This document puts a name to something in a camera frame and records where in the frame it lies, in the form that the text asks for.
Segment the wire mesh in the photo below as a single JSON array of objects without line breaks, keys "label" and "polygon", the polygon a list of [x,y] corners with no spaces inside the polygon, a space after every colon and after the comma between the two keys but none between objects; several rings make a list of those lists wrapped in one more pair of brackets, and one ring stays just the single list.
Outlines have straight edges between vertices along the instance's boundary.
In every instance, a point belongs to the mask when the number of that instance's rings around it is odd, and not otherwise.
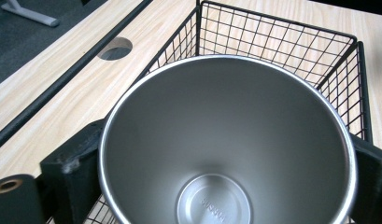
[{"label": "wire mesh", "polygon": [[[363,52],[355,36],[204,1],[166,42],[140,77],[169,63],[209,54],[262,60],[319,90],[351,133],[372,139]],[[85,223],[116,223],[101,197]],[[350,217],[346,224],[355,224]]]}]

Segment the round hole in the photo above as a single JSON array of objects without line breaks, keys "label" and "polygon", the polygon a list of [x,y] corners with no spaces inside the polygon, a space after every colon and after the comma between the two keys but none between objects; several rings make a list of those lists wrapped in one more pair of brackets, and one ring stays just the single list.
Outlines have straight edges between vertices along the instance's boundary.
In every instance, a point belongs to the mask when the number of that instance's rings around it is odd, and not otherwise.
[{"label": "round hole", "polygon": [[0,194],[10,192],[22,184],[21,179],[11,179],[0,184]]},{"label": "round hole", "polygon": [[124,58],[132,51],[132,48],[133,44],[129,39],[115,37],[97,56],[103,60],[114,61]]}]

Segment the gray carpet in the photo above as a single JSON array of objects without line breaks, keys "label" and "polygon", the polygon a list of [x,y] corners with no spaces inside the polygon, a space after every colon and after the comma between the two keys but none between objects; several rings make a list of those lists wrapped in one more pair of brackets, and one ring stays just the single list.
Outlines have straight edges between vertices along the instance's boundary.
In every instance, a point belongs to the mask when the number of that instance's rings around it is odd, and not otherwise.
[{"label": "gray carpet", "polygon": [[54,28],[30,21],[1,9],[0,83],[31,61],[38,53],[100,7],[106,0],[18,0],[22,7],[60,20]]}]

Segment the black holder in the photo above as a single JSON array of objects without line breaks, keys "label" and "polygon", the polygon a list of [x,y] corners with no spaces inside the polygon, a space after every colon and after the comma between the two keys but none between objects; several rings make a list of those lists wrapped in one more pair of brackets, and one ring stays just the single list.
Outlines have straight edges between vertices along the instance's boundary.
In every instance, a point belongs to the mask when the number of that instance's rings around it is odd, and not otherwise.
[{"label": "black holder", "polygon": [[[351,132],[356,149],[359,183],[350,216],[359,224],[382,223],[382,150],[372,144],[363,44],[355,36],[197,1],[136,81],[166,64],[206,54],[263,60],[290,70],[320,91]],[[37,179],[14,175],[0,180],[0,223],[42,223],[52,217],[57,224],[85,219],[114,223],[100,196],[97,174],[103,126],[104,121],[97,120],[54,150],[40,163],[42,175]]]}]

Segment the stainless steel cup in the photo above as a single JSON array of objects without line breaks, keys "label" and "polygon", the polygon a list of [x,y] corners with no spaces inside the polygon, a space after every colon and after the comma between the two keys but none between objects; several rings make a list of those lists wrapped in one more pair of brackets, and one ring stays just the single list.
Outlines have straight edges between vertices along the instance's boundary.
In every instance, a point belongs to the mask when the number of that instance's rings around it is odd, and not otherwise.
[{"label": "stainless steel cup", "polygon": [[101,187],[121,222],[340,223],[356,188],[347,129],[269,63],[203,56],[135,84],[110,114]]}]

